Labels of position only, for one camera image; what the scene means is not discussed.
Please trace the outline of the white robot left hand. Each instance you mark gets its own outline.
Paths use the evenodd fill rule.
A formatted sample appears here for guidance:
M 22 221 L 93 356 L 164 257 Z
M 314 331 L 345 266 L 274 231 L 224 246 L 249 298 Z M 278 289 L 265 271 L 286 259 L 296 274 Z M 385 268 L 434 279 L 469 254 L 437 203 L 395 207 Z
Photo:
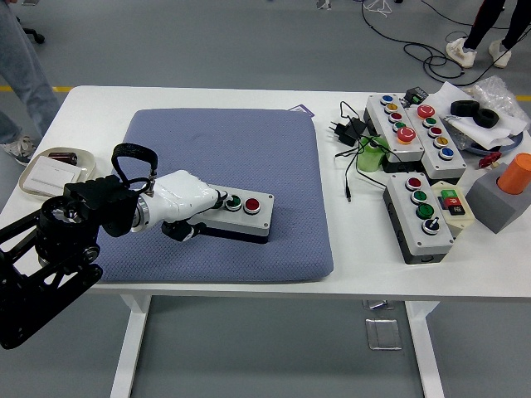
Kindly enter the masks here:
M 160 222 L 166 236 L 177 241 L 189 240 L 206 225 L 202 222 L 191 225 L 188 220 L 229 196 L 189 172 L 178 170 L 157 178 L 153 189 L 139 196 L 131 231 L 146 231 Z

